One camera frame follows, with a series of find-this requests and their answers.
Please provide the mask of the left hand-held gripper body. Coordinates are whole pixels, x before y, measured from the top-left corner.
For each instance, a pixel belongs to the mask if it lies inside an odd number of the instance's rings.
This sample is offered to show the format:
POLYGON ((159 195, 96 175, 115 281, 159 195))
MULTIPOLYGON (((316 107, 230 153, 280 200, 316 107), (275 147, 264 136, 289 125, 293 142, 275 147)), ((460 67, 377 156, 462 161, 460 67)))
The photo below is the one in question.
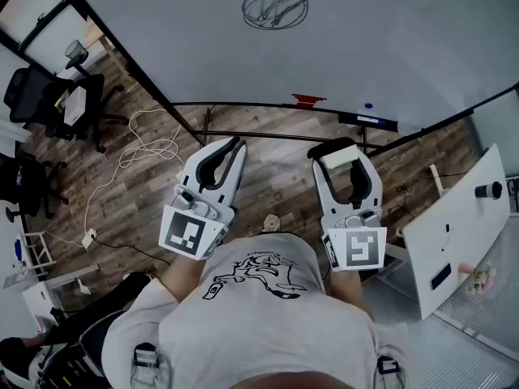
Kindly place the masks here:
POLYGON ((182 176, 174 186, 174 198, 164 206, 158 243, 176 254, 197 261, 208 259, 228 233, 236 211, 232 207, 238 181, 225 182, 216 190, 189 185, 182 176))

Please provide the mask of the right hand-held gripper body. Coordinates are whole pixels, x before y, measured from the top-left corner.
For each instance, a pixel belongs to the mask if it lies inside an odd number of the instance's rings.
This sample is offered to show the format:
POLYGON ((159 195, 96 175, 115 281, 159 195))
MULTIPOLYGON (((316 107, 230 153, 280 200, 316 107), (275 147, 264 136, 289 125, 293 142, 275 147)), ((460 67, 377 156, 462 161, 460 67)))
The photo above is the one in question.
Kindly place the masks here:
POLYGON ((366 271, 384 265, 387 229, 380 224, 380 211, 321 218, 321 240, 332 271, 366 271))

